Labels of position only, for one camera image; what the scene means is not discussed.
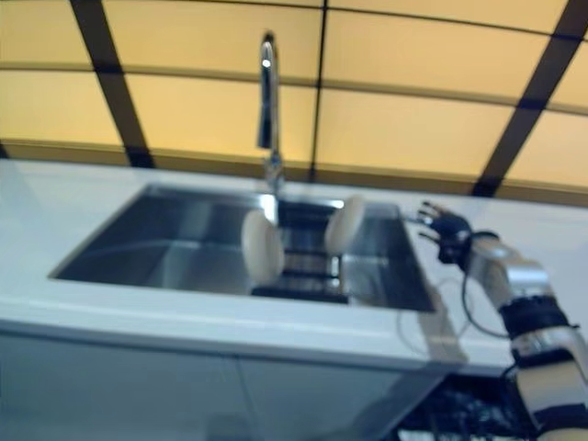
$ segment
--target kitchen sink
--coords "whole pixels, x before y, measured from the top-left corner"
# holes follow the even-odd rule
[[[271,195],[149,186],[51,277],[433,311],[395,206],[368,203],[348,252],[340,258],[326,255],[324,231],[342,206],[337,199],[281,198],[277,213],[286,269],[275,284],[257,287],[245,269],[241,228],[249,210],[275,209]]]

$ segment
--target white countertop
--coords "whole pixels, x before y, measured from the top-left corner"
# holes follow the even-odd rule
[[[496,372],[511,363],[508,343],[466,325],[460,273],[436,261],[436,249],[413,245],[442,314],[350,307],[308,301],[119,287],[49,279],[73,249],[147,184],[260,190],[260,181],[100,165],[0,160],[0,331],[87,336],[117,344],[301,356],[366,365],[408,360],[451,361],[458,343],[470,371]],[[465,215],[476,229],[492,229],[549,271],[561,307],[588,330],[582,275],[588,270],[588,209],[513,201],[287,183],[285,192],[373,201],[416,209],[430,199]],[[470,300],[479,322],[503,330],[478,287]]]

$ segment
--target chrome faucet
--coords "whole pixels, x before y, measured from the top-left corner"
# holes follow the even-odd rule
[[[284,182],[282,156],[279,150],[279,112],[277,92],[279,71],[277,66],[277,47],[274,34],[267,32],[261,43],[261,116],[257,145],[271,152],[266,158],[266,182],[277,199],[277,193]]]

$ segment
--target black ceiling beam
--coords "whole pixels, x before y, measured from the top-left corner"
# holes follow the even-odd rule
[[[588,3],[586,0],[569,0],[503,136],[472,189],[473,196],[491,198],[496,194],[570,65],[586,29]]]
[[[70,0],[70,4],[130,165],[154,168],[102,1]]]
[[[322,0],[321,10],[321,42],[319,44],[319,65],[316,80],[316,101],[314,103],[314,123],[312,127],[311,166],[309,167],[310,182],[314,182],[314,180],[316,179],[316,159],[319,142],[319,125],[321,123],[322,71],[324,66],[324,44],[327,31],[327,15],[329,13],[329,0]]]

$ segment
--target dish rack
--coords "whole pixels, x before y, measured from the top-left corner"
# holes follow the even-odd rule
[[[279,208],[279,231],[286,245],[284,271],[279,280],[255,287],[253,296],[348,303],[345,295],[344,258],[329,256],[324,232],[334,209],[311,206]]]

